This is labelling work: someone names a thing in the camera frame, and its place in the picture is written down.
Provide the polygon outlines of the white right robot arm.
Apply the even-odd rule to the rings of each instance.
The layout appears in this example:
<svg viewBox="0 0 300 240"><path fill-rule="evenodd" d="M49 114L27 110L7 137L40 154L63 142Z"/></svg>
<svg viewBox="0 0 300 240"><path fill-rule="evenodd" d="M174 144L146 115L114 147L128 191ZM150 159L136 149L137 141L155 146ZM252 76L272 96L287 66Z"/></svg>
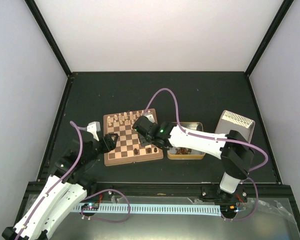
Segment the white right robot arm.
<svg viewBox="0 0 300 240"><path fill-rule="evenodd" d="M224 173L216 190L216 199L229 202L240 182L247 179L254 158L254 150L236 130L228 134L208 133L180 126L176 122L162 124L148 117L139 117L132 128L144 140L160 149L187 148L221 160Z"/></svg>

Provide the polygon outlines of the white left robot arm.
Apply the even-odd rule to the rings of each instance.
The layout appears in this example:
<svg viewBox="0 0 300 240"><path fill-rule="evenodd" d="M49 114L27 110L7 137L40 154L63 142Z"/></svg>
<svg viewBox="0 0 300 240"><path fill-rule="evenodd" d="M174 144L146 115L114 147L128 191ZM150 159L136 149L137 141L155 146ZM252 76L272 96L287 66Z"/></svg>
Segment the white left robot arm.
<svg viewBox="0 0 300 240"><path fill-rule="evenodd" d="M54 164L44 188L29 210L14 226L2 232L5 240L48 240L71 210L98 193L97 183L86 176L86 166L99 155L116 148L118 134L83 141L79 134L78 149L65 152Z"/></svg>

